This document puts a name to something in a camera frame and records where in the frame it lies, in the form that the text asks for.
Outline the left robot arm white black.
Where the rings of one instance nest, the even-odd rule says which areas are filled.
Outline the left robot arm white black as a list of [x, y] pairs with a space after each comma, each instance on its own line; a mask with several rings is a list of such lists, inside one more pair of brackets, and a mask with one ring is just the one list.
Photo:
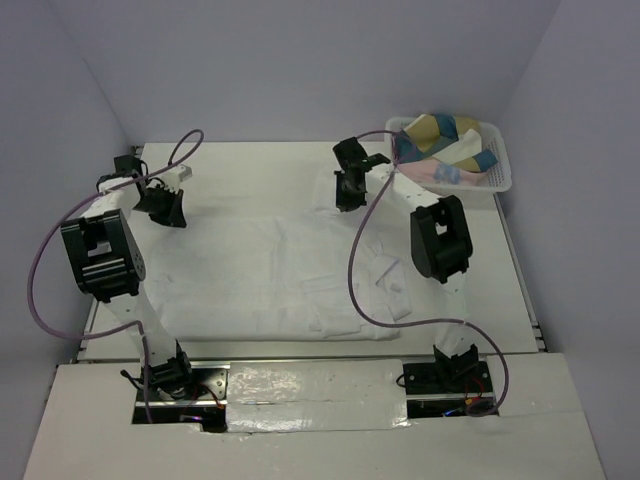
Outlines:
[[104, 304], [120, 323], [141, 323], [141, 375], [136, 383], [183, 399], [193, 392], [196, 374], [145, 292], [146, 265], [128, 218], [138, 211], [160, 226], [184, 228], [181, 184], [192, 170], [182, 165], [142, 180], [142, 160], [123, 155], [114, 165], [115, 172], [97, 181], [100, 196], [79, 217], [62, 223], [62, 239], [79, 289]]

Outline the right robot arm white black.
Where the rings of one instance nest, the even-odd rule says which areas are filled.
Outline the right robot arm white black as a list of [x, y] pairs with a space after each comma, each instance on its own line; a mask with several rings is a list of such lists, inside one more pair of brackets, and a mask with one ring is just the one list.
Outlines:
[[[357, 137], [338, 142], [333, 153], [339, 165], [336, 177], [336, 207], [341, 213], [353, 212], [366, 206], [358, 226], [347, 261], [347, 291], [357, 314], [368, 323], [386, 329], [398, 329], [398, 324], [384, 323], [371, 318], [360, 307], [353, 285], [354, 264], [358, 245], [366, 224], [376, 206], [396, 176], [396, 166], [383, 154], [369, 155]], [[366, 174], [380, 165], [391, 165], [391, 172], [371, 203], [366, 201]], [[453, 195], [440, 198], [429, 206], [409, 209], [410, 253], [414, 267], [423, 277], [447, 283], [455, 274], [467, 272], [473, 245], [461, 200]], [[478, 350], [448, 357], [434, 348], [435, 380], [444, 390], [456, 391], [465, 384], [479, 362]]]

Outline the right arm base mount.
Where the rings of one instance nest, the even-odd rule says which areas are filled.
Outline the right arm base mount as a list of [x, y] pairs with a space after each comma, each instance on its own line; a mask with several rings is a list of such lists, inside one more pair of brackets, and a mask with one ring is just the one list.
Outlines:
[[433, 347], [433, 354], [428, 362], [405, 363], [396, 378], [407, 397], [410, 419], [496, 414], [488, 364], [475, 344], [451, 356]]

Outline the white long sleeve shirt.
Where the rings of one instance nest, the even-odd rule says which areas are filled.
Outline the white long sleeve shirt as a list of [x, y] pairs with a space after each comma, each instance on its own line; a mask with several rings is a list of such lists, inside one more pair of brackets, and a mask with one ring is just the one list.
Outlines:
[[[185, 341], [382, 341], [395, 329], [361, 318], [347, 291], [347, 261], [361, 213], [339, 213], [329, 173], [317, 175], [299, 213], [193, 215], [153, 243], [145, 288], [166, 330]], [[361, 237], [353, 285], [371, 318], [411, 312], [401, 261], [378, 232]]]

